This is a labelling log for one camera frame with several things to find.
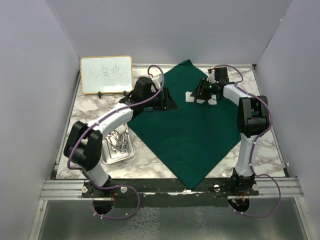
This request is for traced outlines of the white gauze pad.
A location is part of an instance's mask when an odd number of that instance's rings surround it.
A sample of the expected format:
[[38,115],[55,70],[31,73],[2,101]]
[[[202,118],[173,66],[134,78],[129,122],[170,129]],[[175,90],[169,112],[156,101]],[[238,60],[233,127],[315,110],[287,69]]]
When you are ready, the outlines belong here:
[[207,101],[209,105],[216,105],[217,104],[217,97],[216,95],[211,95],[210,99]]
[[197,99],[196,102],[197,102],[198,104],[203,104],[203,103],[205,102],[205,100],[203,100],[203,99]]
[[185,101],[186,101],[187,103],[193,103],[193,102],[195,101],[195,98],[192,96],[192,92],[187,91],[187,92],[185,93]]

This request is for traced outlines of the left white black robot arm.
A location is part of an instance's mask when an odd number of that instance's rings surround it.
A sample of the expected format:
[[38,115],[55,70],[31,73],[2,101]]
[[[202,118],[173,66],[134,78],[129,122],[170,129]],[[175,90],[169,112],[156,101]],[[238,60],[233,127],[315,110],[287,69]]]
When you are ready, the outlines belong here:
[[177,109],[169,90],[165,87],[165,77],[160,80],[139,77],[134,89],[110,111],[87,123],[77,121],[73,124],[65,144],[63,155],[68,163],[79,166],[83,174],[93,182],[93,191],[97,196],[106,197],[111,190],[108,183],[110,175],[103,169],[100,159],[103,140],[116,128],[126,124],[141,114],[145,108],[154,111]]

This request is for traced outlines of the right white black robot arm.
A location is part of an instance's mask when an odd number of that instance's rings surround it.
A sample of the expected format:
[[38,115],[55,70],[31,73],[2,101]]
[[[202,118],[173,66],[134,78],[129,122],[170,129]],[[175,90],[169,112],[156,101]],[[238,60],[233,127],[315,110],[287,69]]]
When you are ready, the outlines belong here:
[[240,81],[231,82],[228,69],[231,65],[220,64],[208,69],[208,76],[199,81],[196,89],[190,94],[196,101],[208,101],[212,96],[225,98],[237,107],[236,125],[240,132],[240,149],[235,168],[230,177],[229,189],[240,196],[249,191],[255,184],[255,158],[262,136],[271,128],[270,110],[266,96],[256,96],[239,86]]

